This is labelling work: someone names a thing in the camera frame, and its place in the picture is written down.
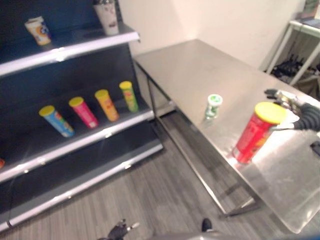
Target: black shelving unit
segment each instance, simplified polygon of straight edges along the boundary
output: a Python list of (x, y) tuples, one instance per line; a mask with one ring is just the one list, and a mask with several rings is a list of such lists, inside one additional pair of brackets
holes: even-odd
[[(0, 231), (61, 203), (161, 150), (148, 120), (153, 111), (141, 98), (128, 42), (137, 32), (122, 22), (104, 36), (87, 0), (0, 3)], [(37, 46), (24, 22), (41, 13), (52, 44)], [(4, 22), (12, 22), (15, 31)], [(130, 112), (119, 83), (131, 81), (139, 111)], [(107, 120), (94, 94), (107, 89), (120, 118)], [(88, 129), (68, 105), (81, 96), (99, 125)], [(74, 128), (62, 137), (38, 111), (53, 105)]]

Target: white cup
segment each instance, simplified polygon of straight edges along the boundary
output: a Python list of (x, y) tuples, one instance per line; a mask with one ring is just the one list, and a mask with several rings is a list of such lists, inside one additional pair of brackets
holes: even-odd
[(94, 0), (93, 8), (101, 22), (106, 35), (119, 33), (114, 0)]

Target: yellow lid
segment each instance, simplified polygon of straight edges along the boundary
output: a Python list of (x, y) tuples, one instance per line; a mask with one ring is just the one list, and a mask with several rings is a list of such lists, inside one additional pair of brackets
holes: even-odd
[(55, 107), (52, 105), (44, 106), (43, 108), (40, 109), (39, 115), (41, 117), (48, 116), (52, 114), (55, 111)]
[(130, 89), (132, 88), (132, 83), (130, 81), (123, 81), (119, 84), (121, 89)]
[(70, 107), (76, 107), (82, 104), (83, 102), (84, 102), (84, 99), (82, 97), (76, 96), (69, 101), (69, 105)]
[(103, 97), (107, 97), (109, 96), (109, 92), (105, 89), (100, 89), (98, 91), (95, 92), (94, 96), (99, 99), (99, 98), (103, 98)]
[(284, 107), (268, 101), (255, 105), (254, 112), (261, 120), (275, 125), (282, 123), (287, 116)]

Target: white wall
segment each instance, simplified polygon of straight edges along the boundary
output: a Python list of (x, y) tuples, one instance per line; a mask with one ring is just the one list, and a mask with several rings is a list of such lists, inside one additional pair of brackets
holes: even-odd
[(132, 55), (184, 42), (188, 29), (174, 0), (119, 0), (123, 20), (140, 34), (141, 43), (130, 43)]
[[(200, 39), (257, 69), (265, 70), (288, 21), (305, 0), (119, 0), (126, 24), (140, 33), (132, 55)], [(146, 80), (137, 72), (142, 96)], [(157, 93), (157, 102), (165, 101)]]

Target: red chip can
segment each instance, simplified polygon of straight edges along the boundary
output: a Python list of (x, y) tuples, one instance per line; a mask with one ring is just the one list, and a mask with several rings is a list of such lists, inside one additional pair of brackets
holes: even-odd
[(255, 105), (254, 113), (232, 151), (237, 161), (248, 164), (270, 136), (269, 128), (281, 124), (286, 116), (286, 109), (273, 102)]
[(89, 109), (89, 107), (85, 103), (85, 100), (82, 97), (76, 96), (72, 98), (69, 101), (69, 105), (73, 108), (76, 114), (78, 114), (78, 116), (81, 118), (81, 120), (88, 128), (93, 129), (98, 126), (98, 120), (91, 112), (91, 110)]

